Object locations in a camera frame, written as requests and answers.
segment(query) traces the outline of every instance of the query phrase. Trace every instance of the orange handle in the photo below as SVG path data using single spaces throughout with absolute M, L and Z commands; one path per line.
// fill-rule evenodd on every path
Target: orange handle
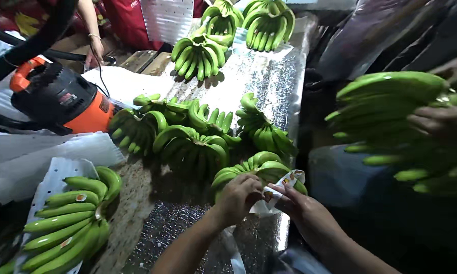
M 45 60 L 40 57 L 34 57 L 17 68 L 17 71 L 10 79 L 10 89 L 13 92 L 20 92 L 26 89 L 30 81 L 27 80 L 29 73 L 37 66 L 44 65 Z

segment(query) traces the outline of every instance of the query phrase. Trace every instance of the table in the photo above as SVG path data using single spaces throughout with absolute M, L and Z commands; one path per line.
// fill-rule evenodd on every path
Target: table
M 241 96 L 252 91 L 259 98 L 258 107 L 274 124 L 289 131 L 294 138 L 298 131 L 298 114 L 303 88 L 306 55 L 317 27 L 311 14 L 305 19 L 302 32 L 294 33 L 290 44 L 295 46 L 282 61 L 259 54 L 231 55 L 220 74 L 204 82 L 179 79 L 173 71 L 170 55 L 160 53 L 141 73 L 175 80 L 168 97 L 201 98 L 220 111 L 238 109 Z M 235 129 L 234 115 L 232 128 Z M 247 159 L 256 151 L 245 150 Z M 145 273 L 164 249 L 209 208 L 209 184 L 200 185 L 191 179 L 161 171 L 163 167 L 152 158 L 128 156 L 116 167 L 124 189 L 116 200 L 116 211 L 110 219 L 111 235 L 103 253 L 90 266 L 91 273 Z M 248 273 L 267 270 L 267 258 L 287 245 L 289 217 L 285 214 L 259 218 L 248 216 L 234 231 L 234 238 Z M 221 237 L 210 246 L 199 272 L 231 273 L 230 257 Z

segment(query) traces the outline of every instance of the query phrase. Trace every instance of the vacuum cleaner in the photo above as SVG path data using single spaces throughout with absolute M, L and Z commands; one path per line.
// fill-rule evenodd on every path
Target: vacuum cleaner
M 115 111 L 109 99 L 69 68 L 38 57 L 45 52 L 55 54 L 49 48 L 66 31 L 77 3 L 59 0 L 34 36 L 0 57 L 0 81 L 16 70 L 10 82 L 12 106 L 31 119 L 22 122 L 0 114 L 0 125 L 20 130 L 48 129 L 59 135 L 107 132 Z

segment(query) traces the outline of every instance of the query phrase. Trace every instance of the red clothing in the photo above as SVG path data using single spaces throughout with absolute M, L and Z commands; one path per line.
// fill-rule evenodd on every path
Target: red clothing
M 120 40 L 135 49 L 159 50 L 164 42 L 149 41 L 139 0 L 103 0 L 111 27 Z M 206 3 L 194 0 L 193 17 L 201 17 Z

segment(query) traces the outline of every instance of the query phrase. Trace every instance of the banana bunch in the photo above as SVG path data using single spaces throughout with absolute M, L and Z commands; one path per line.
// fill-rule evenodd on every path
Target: banana bunch
M 241 138 L 239 136 L 232 137 L 229 134 L 233 112 L 229 112 L 226 116 L 225 112 L 219 112 L 220 110 L 216 108 L 208 118 L 208 105 L 203 104 L 200 106 L 200 100 L 196 99 L 189 106 L 188 117 L 196 132 L 220 136 L 230 147 L 238 145 Z
M 277 183 L 279 179 L 290 171 L 291 170 L 282 163 L 277 154 L 269 151 L 258 152 L 247 161 L 242 162 L 242 164 L 223 168 L 215 174 L 213 183 L 211 184 L 212 190 L 216 192 L 215 202 L 218 200 L 218 196 L 222 192 L 224 186 L 239 174 L 254 174 L 261 178 L 263 186 L 266 186 L 268 183 Z M 308 195 L 305 185 L 300 181 L 296 182 L 294 188 L 300 193 Z
M 154 140 L 152 150 L 161 153 L 164 162 L 174 168 L 197 171 L 198 178 L 212 176 L 229 161 L 229 146 L 220 136 L 200 135 L 195 129 L 172 125 L 164 129 Z
M 342 131 L 335 137 L 357 142 L 346 152 L 372 154 L 363 159 L 365 165 L 394 165 L 396 180 L 412 182 L 417 192 L 457 195 L 457 150 L 406 120 L 422 106 L 457 106 L 457 94 L 444 79 L 412 71 L 368 74 L 339 91 L 337 100 L 346 106 L 326 120 Z
M 170 124 L 183 123 L 191 101 L 178 102 L 178 97 L 175 96 L 168 102 L 166 99 L 159 100 L 160 97 L 160 94 L 151 96 L 139 95 L 134 98 L 134 105 L 141 106 L 139 109 L 141 114 L 156 110 L 161 112 Z
M 297 155 L 298 149 L 287 137 L 287 132 L 274 126 L 256 107 L 254 93 L 246 93 L 240 100 L 242 109 L 235 114 L 240 117 L 237 123 L 243 126 L 242 131 L 249 134 L 256 147 L 261 151 L 270 151 L 280 155 Z
M 244 21 L 242 13 L 234 8 L 229 0 L 215 0 L 213 5 L 203 13 L 201 22 L 205 22 L 208 16 L 210 21 L 207 27 L 207 37 L 217 42 L 220 41 L 221 45 L 230 46 L 237 27 L 240 27 Z
M 109 224 L 103 211 L 118 196 L 122 179 L 107 167 L 96 170 L 100 180 L 64 178 L 80 190 L 50 196 L 46 207 L 35 213 L 43 219 L 24 226 L 25 232 L 43 235 L 23 246 L 30 256 L 22 270 L 33 274 L 67 272 L 107 242 Z
M 295 16 L 282 0 L 255 0 L 245 8 L 242 27 L 246 45 L 258 51 L 273 51 L 293 34 Z
M 228 40 L 205 33 L 193 39 L 180 39 L 171 53 L 171 61 L 175 62 L 174 70 L 186 80 L 196 75 L 202 81 L 205 77 L 217 75 L 218 69 L 225 65 Z
M 168 126 L 162 113 L 156 110 L 148 111 L 142 118 L 134 115 L 132 109 L 122 109 L 109 123 L 112 140 L 122 138 L 119 147 L 128 148 L 128 152 L 143 152 L 146 156 L 156 138 L 156 135 Z

